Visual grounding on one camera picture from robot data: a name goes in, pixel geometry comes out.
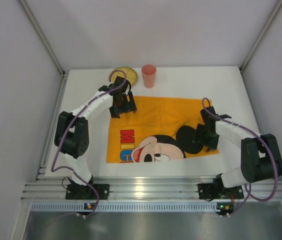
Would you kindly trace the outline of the orange cartoon mouse cloth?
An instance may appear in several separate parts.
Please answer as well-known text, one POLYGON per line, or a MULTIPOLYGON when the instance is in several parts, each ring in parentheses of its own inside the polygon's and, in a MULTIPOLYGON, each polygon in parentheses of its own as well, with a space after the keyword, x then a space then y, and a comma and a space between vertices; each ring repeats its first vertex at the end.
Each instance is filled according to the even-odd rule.
POLYGON ((218 150, 194 144, 200 111, 208 102, 200 99, 134 97, 137 111, 109 122, 108 164, 154 163, 216 155, 218 150))

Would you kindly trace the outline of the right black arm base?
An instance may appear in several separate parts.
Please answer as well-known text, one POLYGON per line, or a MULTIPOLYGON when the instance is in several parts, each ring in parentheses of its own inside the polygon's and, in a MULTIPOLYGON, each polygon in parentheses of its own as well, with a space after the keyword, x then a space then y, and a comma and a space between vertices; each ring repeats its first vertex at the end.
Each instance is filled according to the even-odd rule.
POLYGON ((244 199, 244 193, 241 186, 217 189, 213 183, 199 183, 197 185, 200 200, 241 200, 244 199))

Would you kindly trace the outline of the woven bamboo round plate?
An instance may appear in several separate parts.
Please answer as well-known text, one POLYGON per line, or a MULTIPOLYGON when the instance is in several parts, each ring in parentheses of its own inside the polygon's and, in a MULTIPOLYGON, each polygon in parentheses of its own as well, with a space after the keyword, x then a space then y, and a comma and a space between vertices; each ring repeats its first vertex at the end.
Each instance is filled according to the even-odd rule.
POLYGON ((138 74, 133 68, 131 68, 129 66, 120 66, 120 67, 117 67, 114 70, 112 70, 110 75, 109 75, 109 81, 111 83, 114 83, 116 77, 124 78, 124 76, 125 76, 124 73, 126 75, 126 79, 133 86, 138 80, 138 74))

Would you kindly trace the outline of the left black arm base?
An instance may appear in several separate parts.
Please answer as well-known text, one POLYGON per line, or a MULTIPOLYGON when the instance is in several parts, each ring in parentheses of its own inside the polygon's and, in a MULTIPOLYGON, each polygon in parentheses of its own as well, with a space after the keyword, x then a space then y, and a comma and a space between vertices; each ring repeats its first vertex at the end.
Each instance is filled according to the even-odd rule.
MULTIPOLYGON (((110 193, 109 184, 94 184, 94 189, 98 193, 100 200, 107 200, 110 193)), ((76 183, 70 183, 67 185, 66 200, 96 200, 96 193, 87 185, 79 185, 76 183)))

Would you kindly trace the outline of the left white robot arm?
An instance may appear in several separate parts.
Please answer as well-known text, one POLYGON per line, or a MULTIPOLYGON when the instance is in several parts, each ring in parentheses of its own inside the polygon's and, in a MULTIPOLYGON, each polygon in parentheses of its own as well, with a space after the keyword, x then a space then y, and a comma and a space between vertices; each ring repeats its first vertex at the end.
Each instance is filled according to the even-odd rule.
POLYGON ((57 150, 51 165, 53 173, 61 169, 70 170, 72 183, 92 187, 93 175, 84 157, 90 143, 89 122, 107 110, 115 119, 137 111, 132 85, 126 76, 117 76, 113 83, 101 86, 88 102, 77 109, 59 114, 54 136, 57 150))

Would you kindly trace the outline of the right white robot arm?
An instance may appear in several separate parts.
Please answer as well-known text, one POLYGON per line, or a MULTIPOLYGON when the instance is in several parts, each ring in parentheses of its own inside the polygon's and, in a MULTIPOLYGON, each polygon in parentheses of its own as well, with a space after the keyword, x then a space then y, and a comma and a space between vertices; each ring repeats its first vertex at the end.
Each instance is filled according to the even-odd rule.
POLYGON ((274 135, 256 133, 229 121, 229 115, 217 115, 213 106, 204 107, 200 114, 204 124, 196 128, 192 140, 195 146, 211 152, 218 148, 219 137, 223 137, 240 149, 240 165, 213 179, 219 192, 282 176, 282 156, 274 135))

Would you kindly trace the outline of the pink plastic cup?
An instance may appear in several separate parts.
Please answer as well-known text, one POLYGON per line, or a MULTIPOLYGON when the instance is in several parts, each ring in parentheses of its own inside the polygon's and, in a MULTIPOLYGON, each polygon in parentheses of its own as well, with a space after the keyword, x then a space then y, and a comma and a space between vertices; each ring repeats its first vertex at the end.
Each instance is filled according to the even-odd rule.
POLYGON ((150 89, 155 84, 157 68, 152 64, 146 64, 141 68, 143 84, 150 89))

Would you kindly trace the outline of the aluminium mounting rail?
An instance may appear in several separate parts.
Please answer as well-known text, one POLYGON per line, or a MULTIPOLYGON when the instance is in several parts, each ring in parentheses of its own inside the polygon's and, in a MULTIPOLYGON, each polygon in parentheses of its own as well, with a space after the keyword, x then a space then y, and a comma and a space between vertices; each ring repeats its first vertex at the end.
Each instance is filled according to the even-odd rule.
MULTIPOLYGON (((96 184, 108 184, 110 200, 198 200, 198 184, 211 183, 211 177, 95 177, 96 184)), ((42 177, 27 182, 21 194, 23 201, 64 200, 65 186, 69 181, 62 177, 42 177)))

